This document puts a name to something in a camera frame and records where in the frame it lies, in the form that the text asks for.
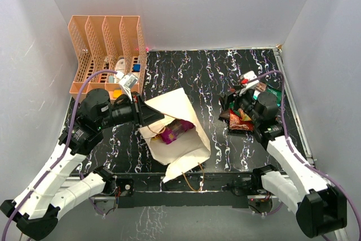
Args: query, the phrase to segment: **gray floor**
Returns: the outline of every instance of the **gray floor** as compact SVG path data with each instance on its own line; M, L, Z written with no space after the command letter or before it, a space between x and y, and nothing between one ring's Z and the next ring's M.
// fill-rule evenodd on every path
M230 207L118 209L104 220L89 202L66 214L45 240L309 240L286 207L265 219ZM318 237L312 240L321 241Z

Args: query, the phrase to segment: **robotic arm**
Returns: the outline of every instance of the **robotic arm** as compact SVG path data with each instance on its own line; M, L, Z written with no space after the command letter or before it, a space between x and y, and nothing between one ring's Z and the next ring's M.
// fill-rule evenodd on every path
M310 169L310 164L285 137L282 124L276 119L276 96L262 92L253 98L258 84L254 72L241 78L241 85L222 96L224 110L234 101L234 110L241 108L254 124L254 137L289 175L289 180L272 165L254 169L255 189L265 189L276 195L295 215L303 233L309 238L328 233L347 224L346 198L326 179Z
M164 118L162 113L147 106L138 93L130 91L137 80L132 74L122 76L120 86L123 94L113 105L106 90L90 91L77 110L73 129L63 131L59 144L35 179L14 200L5 200L1 204L0 209L7 217L18 209L12 220L22 233L34 240L41 240L52 232L63 215L79 203L93 195L109 194L114 190L114 174L102 166L77 184L63 191L59 191L59 188L103 139L103 129L126 122L143 127ZM69 133L69 148L61 161L53 166L64 152Z

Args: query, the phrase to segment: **yellow object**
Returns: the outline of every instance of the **yellow object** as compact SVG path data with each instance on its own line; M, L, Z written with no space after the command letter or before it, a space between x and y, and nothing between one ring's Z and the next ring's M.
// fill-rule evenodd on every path
M118 98L120 95L122 95L122 90L114 90L113 92L114 99Z

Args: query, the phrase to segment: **beige bag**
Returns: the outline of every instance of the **beige bag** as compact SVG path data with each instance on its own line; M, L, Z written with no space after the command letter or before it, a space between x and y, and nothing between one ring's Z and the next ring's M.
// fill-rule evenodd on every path
M210 156L210 142L205 134L196 112L183 89L173 90L146 101L146 104L159 110L162 113L178 119L190 121L195 128L185 132L181 137L165 144L162 140L151 140L156 134L148 127L139 129L146 140L152 156L163 165L168 165L163 183L174 179L182 173L203 163ZM174 118L165 116L164 119L150 125L152 131L159 132Z

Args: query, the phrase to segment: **red snack package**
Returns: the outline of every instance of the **red snack package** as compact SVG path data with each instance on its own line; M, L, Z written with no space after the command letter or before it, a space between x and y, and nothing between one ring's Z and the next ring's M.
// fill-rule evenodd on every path
M253 131L253 124L247 121L242 121L241 118L230 109L230 129Z

